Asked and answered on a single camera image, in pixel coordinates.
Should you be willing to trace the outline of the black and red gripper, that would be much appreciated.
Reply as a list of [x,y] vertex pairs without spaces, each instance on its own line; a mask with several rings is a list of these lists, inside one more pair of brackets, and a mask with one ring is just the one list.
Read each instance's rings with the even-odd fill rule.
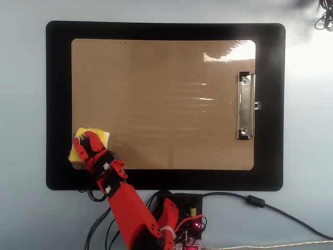
[[[87,161],[87,170],[95,177],[95,180],[100,180],[110,173],[115,173],[126,180],[124,162],[120,161],[114,152],[105,148],[98,134],[85,131],[83,135],[84,139],[77,136],[73,140],[73,161],[79,163]],[[97,154],[88,159],[87,149]]]

